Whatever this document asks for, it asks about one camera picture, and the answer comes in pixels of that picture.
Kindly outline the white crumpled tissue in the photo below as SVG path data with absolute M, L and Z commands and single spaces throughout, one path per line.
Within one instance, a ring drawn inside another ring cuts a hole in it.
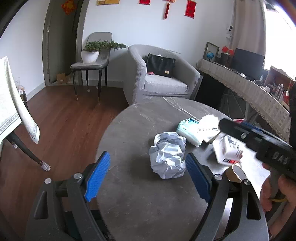
M 199 122 L 199 137 L 206 143 L 212 142 L 212 139 L 220 134 L 218 125 L 219 119 L 216 116 L 212 114 L 203 116 Z

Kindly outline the white patterned tablecloth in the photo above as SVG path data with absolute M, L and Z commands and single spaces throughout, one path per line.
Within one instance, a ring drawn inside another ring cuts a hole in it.
M 32 141 L 37 144 L 40 138 L 40 129 L 19 95 L 7 57 L 1 58 L 0 82 L 1 141 L 20 124 L 24 124 Z

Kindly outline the teal wet wipes pack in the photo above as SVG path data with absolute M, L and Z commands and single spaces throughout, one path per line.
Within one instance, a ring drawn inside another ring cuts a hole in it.
M 203 142 L 203 134 L 199 127 L 199 121 L 194 118 L 181 121 L 176 132 L 179 136 L 185 137 L 186 141 L 195 147 L 199 147 Z

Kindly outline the black chair leg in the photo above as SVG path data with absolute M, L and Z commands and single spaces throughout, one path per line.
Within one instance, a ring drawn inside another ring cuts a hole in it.
M 40 165 L 40 167 L 49 172 L 51 167 L 44 161 L 40 160 L 23 142 L 22 140 L 16 135 L 14 131 L 12 131 L 6 139 L 12 144 L 15 145 L 17 148 L 22 150 L 28 157 L 30 157 L 33 161 Z

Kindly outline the black handbag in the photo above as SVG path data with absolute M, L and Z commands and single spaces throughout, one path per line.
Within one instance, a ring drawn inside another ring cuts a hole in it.
M 149 54 L 146 61 L 147 73 L 171 78 L 175 59 Z

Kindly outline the cardboard box with clutter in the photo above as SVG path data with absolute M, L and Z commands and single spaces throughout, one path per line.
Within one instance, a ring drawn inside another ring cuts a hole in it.
M 295 84 L 295 80 L 292 79 L 282 69 L 271 66 L 267 77 L 264 82 L 264 87 L 269 87 L 270 94 L 278 101 L 283 101 L 283 94 L 289 91 Z

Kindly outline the potted green plant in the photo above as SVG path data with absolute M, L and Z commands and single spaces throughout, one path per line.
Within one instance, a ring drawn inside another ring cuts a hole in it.
M 81 52 L 81 59 L 83 63 L 94 63 L 96 62 L 101 51 L 109 51 L 111 49 L 119 50 L 124 48 L 127 48 L 125 44 L 114 42 L 113 40 L 88 42 Z

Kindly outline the framed globe picture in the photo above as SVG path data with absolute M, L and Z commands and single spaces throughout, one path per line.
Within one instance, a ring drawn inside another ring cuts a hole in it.
M 210 42 L 207 42 L 204 50 L 204 54 L 203 54 L 203 59 L 210 62 L 215 62 L 218 56 L 218 52 L 219 52 L 218 46 Z

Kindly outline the dark green door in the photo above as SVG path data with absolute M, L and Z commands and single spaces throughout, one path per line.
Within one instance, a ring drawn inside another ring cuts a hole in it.
M 82 34 L 89 1 L 70 1 L 69 14 L 62 5 L 66 1 L 49 1 L 42 43 L 45 84 L 58 84 L 57 75 L 71 73 L 70 66 L 80 60 Z

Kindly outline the small cardboard box on floor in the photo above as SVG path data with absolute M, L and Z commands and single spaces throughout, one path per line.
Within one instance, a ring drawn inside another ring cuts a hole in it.
M 59 84 L 67 83 L 67 77 L 65 73 L 57 74 L 56 77 Z

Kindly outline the SanDisk red white card package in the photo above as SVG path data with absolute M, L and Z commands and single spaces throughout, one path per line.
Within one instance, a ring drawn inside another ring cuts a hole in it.
M 243 142 L 221 133 L 212 143 L 218 164 L 231 166 L 241 162 Z

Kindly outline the long cloth-covered side table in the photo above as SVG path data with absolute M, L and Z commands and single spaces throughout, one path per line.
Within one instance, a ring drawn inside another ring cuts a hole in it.
M 201 59 L 197 63 L 197 67 L 243 98 L 284 141 L 289 140 L 290 113 L 273 96 L 254 82 L 243 78 L 224 66 Z

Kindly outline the black monitor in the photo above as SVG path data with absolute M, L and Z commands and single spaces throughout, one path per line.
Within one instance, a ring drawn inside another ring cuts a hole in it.
M 265 56 L 236 48 L 231 61 L 231 69 L 253 79 L 259 78 Z

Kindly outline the grey dining chair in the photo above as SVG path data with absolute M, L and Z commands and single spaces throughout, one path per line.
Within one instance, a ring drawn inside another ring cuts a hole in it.
M 97 52 L 89 52 L 89 51 L 84 51 L 84 50 L 81 51 L 81 61 L 72 64 L 70 67 L 70 69 L 72 71 L 72 76 L 73 76 L 73 86 L 74 86 L 76 100 L 78 100 L 78 93 L 77 93 L 77 88 L 76 88 L 76 78 L 75 78 L 76 71 L 85 71 L 87 91 L 90 92 L 89 82 L 88 82 L 88 80 L 89 80 L 88 79 L 88 71 L 96 70 L 96 71 L 99 71 L 97 99 L 98 99 L 98 101 L 100 101 L 102 72 L 104 71 L 105 85 L 107 85 L 107 68 L 108 68 L 108 64 L 109 64 L 109 57 L 110 57 L 110 50 L 107 50 L 107 49 L 99 50 Z

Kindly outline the crumpled light blue paper ball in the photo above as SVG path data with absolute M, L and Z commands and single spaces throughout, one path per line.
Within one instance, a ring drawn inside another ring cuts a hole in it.
M 186 170 L 184 160 L 186 138 L 176 132 L 158 133 L 149 149 L 151 168 L 161 179 L 182 177 Z

